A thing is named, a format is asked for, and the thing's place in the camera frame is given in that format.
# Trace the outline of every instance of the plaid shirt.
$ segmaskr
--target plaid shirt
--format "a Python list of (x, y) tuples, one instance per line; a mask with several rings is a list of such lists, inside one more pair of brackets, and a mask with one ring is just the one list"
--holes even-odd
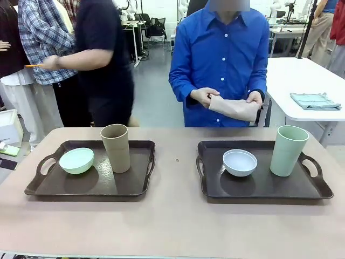
[(59, 0), (59, 2), (67, 10), (68, 16), (70, 17), (73, 26), (75, 26), (80, 0)]
[[(19, 0), (18, 26), (31, 64), (41, 64), (51, 55), (65, 56), (73, 52), (74, 37), (68, 34), (53, 0)], [(76, 73), (75, 70), (34, 68), (34, 77), (42, 85), (63, 81)]]

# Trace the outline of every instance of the cup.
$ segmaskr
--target cup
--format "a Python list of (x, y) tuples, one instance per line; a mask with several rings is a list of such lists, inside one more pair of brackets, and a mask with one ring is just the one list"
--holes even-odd
[(271, 172), (277, 176), (289, 176), (308, 139), (308, 132), (302, 128), (290, 125), (279, 127), (271, 160)]
[(101, 130), (101, 137), (113, 172), (129, 170), (128, 128), (122, 124), (112, 124)]

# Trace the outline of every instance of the light green bowl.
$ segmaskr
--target light green bowl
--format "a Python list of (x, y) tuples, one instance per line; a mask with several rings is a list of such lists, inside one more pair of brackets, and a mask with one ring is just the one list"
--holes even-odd
[(69, 174), (81, 174), (90, 169), (94, 154), (89, 148), (81, 147), (68, 151), (59, 161), (60, 167)]

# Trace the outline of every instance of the bowl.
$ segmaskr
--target bowl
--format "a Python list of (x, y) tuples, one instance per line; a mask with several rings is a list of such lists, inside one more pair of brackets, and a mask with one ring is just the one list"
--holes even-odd
[(253, 173), (258, 161), (252, 153), (246, 150), (232, 149), (224, 153), (223, 164), (230, 174), (245, 177)]
[(59, 161), (60, 167), (69, 174), (81, 174), (90, 169), (94, 159), (93, 151), (81, 147), (68, 151)]

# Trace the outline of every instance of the brown tray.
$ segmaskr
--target brown tray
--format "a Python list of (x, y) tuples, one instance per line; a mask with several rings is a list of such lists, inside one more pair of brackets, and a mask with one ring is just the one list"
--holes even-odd
[[(317, 161), (301, 153), (292, 174), (279, 177), (270, 171), (274, 141), (202, 141), (198, 144), (197, 169), (201, 178), (201, 189), (209, 202), (234, 199), (292, 199), (322, 200), (333, 197), (332, 190), (322, 177)], [(246, 177), (236, 177), (223, 166), (223, 154), (230, 149), (251, 152), (258, 160), (255, 171)], [(311, 161), (318, 171), (312, 177), (302, 164)]]
[[(94, 152), (92, 167), (79, 175), (66, 173), (58, 161), (66, 152), (87, 147)], [(134, 201), (143, 196), (155, 166), (155, 143), (152, 141), (130, 141), (130, 169), (122, 174), (112, 171), (102, 141), (66, 141), (52, 155), (37, 166), (36, 175), (25, 189), (25, 194), (41, 197), (111, 197), (111, 201)], [(43, 175), (41, 169), (48, 159), (56, 163)]]

